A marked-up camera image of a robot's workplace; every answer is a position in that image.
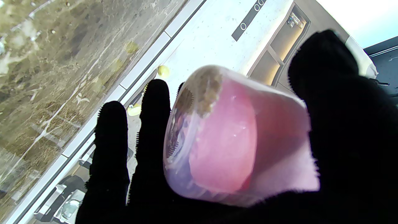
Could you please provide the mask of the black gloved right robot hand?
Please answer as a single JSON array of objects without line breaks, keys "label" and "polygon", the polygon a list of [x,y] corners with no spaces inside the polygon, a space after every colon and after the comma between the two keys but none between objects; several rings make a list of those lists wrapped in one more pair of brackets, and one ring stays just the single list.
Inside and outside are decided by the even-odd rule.
[{"label": "black gloved right robot hand", "polygon": [[307,105],[320,190],[288,191],[249,208],[193,200],[174,193],[163,171],[170,114],[168,85],[146,88],[136,158],[128,176],[124,106],[105,103],[78,209],[77,224],[387,224],[397,223],[397,106],[368,78],[332,30],[314,33],[288,70],[290,86]]}]

